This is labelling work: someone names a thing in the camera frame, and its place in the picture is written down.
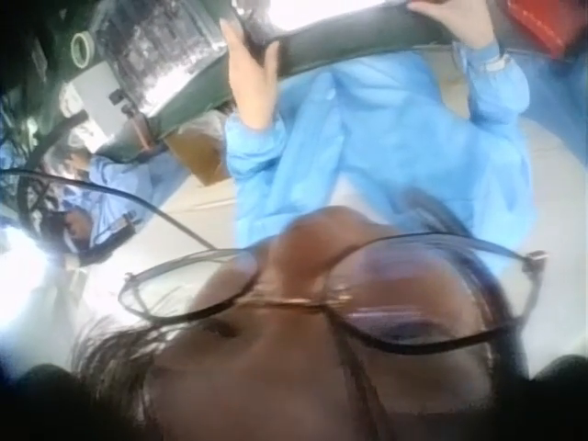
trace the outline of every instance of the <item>cable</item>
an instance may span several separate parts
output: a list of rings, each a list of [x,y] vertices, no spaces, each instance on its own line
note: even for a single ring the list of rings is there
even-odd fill
[[[157,216],[159,216],[160,218],[164,219],[168,223],[172,224],[179,231],[181,231],[184,234],[190,236],[192,239],[194,239],[196,242],[198,242],[199,244],[201,244],[205,248],[208,248],[209,250],[216,250],[216,247],[212,243],[210,243],[210,242],[206,241],[205,239],[203,239],[202,237],[200,237],[198,234],[196,234],[195,232],[193,232],[192,230],[190,230],[183,223],[175,220],[170,215],[164,213],[163,211],[161,211],[160,209],[158,209],[157,207],[155,207],[153,204],[147,202],[146,200],[141,199],[141,198],[138,198],[135,195],[132,195],[130,193],[126,193],[124,191],[120,191],[120,190],[117,190],[115,188],[109,188],[109,187],[99,186],[97,184],[92,184],[90,182],[77,181],[75,179],[67,179],[65,177],[56,176],[56,175],[47,175],[45,173],[34,172],[34,171],[31,171],[31,170],[24,170],[24,169],[21,169],[21,168],[11,168],[11,169],[8,169],[8,170],[0,170],[0,177],[2,177],[4,175],[16,175],[16,176],[24,176],[24,177],[28,177],[28,178],[46,179],[46,180],[50,180],[50,181],[53,181],[53,182],[56,182],[56,183],[59,183],[59,184],[64,184],[64,185],[67,185],[67,186],[84,188],[86,190],[99,191],[100,193],[104,193],[104,194],[107,194],[107,195],[112,195],[112,196],[118,196],[120,198],[125,198],[126,200],[129,200],[131,202],[135,202],[136,204],[139,204],[142,207],[148,209],[149,211],[155,213]]]

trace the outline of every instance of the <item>hand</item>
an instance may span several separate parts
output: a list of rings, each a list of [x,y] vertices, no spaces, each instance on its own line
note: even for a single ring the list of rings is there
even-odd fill
[[[229,85],[245,126],[263,131],[274,117],[277,101],[277,67],[279,43],[274,41],[266,49],[261,66],[243,43],[243,33],[226,20],[220,28],[229,47]]]
[[[74,171],[87,172],[90,168],[90,156],[89,154],[72,152],[70,159],[65,160],[65,163]]]
[[[495,40],[486,0],[447,0],[445,3],[412,0],[408,8],[445,25],[472,49],[484,48]]]

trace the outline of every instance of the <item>eye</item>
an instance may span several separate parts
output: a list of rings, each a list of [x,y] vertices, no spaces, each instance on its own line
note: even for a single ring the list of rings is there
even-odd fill
[[[432,322],[406,322],[374,329],[374,336],[390,343],[427,344],[445,341],[447,332]]]
[[[222,338],[235,338],[239,334],[235,326],[217,318],[201,320],[198,322],[198,327]]]

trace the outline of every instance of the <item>nose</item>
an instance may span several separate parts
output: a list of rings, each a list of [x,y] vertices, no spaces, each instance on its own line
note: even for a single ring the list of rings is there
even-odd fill
[[[396,232],[344,207],[321,209],[294,221],[270,245],[262,277],[281,296],[317,300],[334,264],[362,245]]]

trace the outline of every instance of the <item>finger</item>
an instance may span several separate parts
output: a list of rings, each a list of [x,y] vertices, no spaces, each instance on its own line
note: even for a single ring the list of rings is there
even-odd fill
[[[279,68],[279,41],[274,41],[266,49],[264,69],[266,78],[270,81],[277,81],[277,69]]]
[[[408,7],[413,12],[430,17],[437,21],[442,21],[445,12],[444,5],[438,5],[429,2],[411,2],[406,7]]]
[[[239,29],[235,29],[227,20],[221,18],[220,21],[220,31],[224,39],[227,41],[227,46],[229,46],[229,51],[239,51],[244,49],[243,44],[243,32]]]

